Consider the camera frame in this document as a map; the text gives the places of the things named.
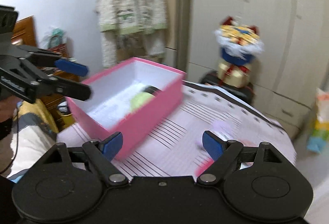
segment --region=metal screw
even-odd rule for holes
[[[113,174],[109,176],[109,180],[112,182],[123,182],[126,179],[125,175],[122,174]]]
[[[203,174],[200,176],[200,180],[203,182],[214,182],[216,180],[216,176],[213,174]]]

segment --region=pink box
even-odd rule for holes
[[[93,91],[88,101],[67,98],[80,126],[93,139],[123,134],[116,159],[131,154],[152,129],[182,101],[185,73],[144,59],[131,58],[83,81]],[[130,113],[130,99],[146,86],[161,90],[147,104]]]

